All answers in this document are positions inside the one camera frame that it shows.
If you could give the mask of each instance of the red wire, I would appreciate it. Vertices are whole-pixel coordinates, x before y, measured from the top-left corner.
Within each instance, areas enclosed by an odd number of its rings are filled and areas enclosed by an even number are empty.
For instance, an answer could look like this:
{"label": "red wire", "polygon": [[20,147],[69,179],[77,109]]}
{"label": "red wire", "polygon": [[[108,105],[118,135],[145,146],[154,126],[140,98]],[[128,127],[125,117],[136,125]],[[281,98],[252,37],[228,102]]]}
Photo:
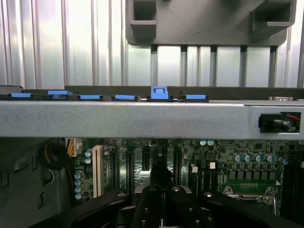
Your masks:
{"label": "red wire", "polygon": [[300,118],[298,117],[295,117],[293,115],[287,115],[286,117],[290,118],[290,119],[293,119],[293,120],[296,120],[297,122],[300,122]]}

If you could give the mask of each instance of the screw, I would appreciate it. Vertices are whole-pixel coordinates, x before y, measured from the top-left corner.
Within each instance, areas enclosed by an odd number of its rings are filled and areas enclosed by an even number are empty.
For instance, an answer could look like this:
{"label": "screw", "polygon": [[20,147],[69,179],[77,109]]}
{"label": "screw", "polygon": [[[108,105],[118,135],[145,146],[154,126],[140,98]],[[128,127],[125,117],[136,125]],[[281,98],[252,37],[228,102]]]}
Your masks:
{"label": "screw", "polygon": [[123,193],[123,192],[119,192],[119,193],[117,194],[117,196],[119,196],[119,197],[121,197],[121,196],[125,196],[125,193]]}
{"label": "screw", "polygon": [[178,188],[178,187],[173,187],[172,190],[173,190],[173,191],[179,191],[180,188]]}
{"label": "screw", "polygon": [[206,197],[212,197],[211,192],[205,192],[204,195],[205,195]]}

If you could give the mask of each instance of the yellow wires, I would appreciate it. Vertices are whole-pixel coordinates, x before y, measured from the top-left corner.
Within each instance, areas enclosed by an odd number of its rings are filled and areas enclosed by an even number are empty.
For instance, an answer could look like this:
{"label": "yellow wires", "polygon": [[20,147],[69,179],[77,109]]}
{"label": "yellow wires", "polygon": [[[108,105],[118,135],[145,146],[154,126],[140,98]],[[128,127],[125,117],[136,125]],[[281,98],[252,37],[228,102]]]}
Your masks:
{"label": "yellow wires", "polygon": [[73,155],[73,150],[74,150],[74,143],[72,140],[70,140],[67,145],[67,154],[70,155],[70,157],[72,157]]}

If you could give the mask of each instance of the capacitor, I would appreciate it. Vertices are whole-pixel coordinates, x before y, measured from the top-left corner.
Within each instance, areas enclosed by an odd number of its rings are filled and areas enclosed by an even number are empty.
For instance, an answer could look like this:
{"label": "capacitor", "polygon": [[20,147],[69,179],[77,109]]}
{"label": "capacitor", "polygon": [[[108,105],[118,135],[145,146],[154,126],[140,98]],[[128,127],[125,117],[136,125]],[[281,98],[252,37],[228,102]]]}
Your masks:
{"label": "capacitor", "polygon": [[85,157],[89,158],[89,157],[91,157],[91,156],[92,156],[92,149],[87,149],[87,150],[85,151]]}
{"label": "capacitor", "polygon": [[279,162],[282,163],[283,165],[288,165],[289,159],[281,157],[281,158],[279,158]]}
{"label": "capacitor", "polygon": [[253,159],[256,160],[256,162],[261,162],[261,155],[255,153],[255,154],[253,155]]}
{"label": "capacitor", "polygon": [[90,158],[85,158],[85,164],[90,164],[91,163],[91,159]]}
{"label": "capacitor", "polygon": [[76,193],[81,193],[81,187],[80,186],[77,186],[77,187],[75,187],[75,189],[74,189],[74,191],[76,192]]}
{"label": "capacitor", "polygon": [[240,162],[240,161],[241,161],[241,156],[239,156],[237,153],[235,153],[232,157],[233,157],[233,159],[234,159],[236,162]]}
{"label": "capacitor", "polygon": [[205,139],[202,139],[199,143],[201,146],[204,146],[206,145],[207,141]]}
{"label": "capacitor", "polygon": [[76,193],[76,194],[75,194],[75,199],[76,199],[76,200],[79,200],[79,199],[82,198],[82,196],[83,196],[83,192]]}
{"label": "capacitor", "polygon": [[207,144],[208,144],[208,146],[213,146],[214,145],[214,141],[213,140],[208,140]]}
{"label": "capacitor", "polygon": [[274,161],[274,157],[272,155],[270,155],[269,153],[264,155],[264,160],[268,161],[268,162],[273,162]]}
{"label": "capacitor", "polygon": [[81,170],[78,170],[75,174],[74,174],[74,178],[76,180],[79,180],[80,178],[84,177],[84,173]]}
{"label": "capacitor", "polygon": [[74,184],[75,186],[80,186],[84,182],[84,179],[80,178],[79,180],[75,180]]}
{"label": "capacitor", "polygon": [[243,160],[246,162],[250,162],[250,156],[247,153],[243,154]]}

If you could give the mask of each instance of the white pci slot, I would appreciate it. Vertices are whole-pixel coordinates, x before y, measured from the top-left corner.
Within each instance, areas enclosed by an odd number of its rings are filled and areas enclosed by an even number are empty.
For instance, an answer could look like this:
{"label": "white pci slot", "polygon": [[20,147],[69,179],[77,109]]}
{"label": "white pci slot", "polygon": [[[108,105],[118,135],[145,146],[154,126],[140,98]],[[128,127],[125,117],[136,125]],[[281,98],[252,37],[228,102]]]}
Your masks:
{"label": "white pci slot", "polygon": [[103,146],[96,145],[93,151],[93,197],[104,193]]}

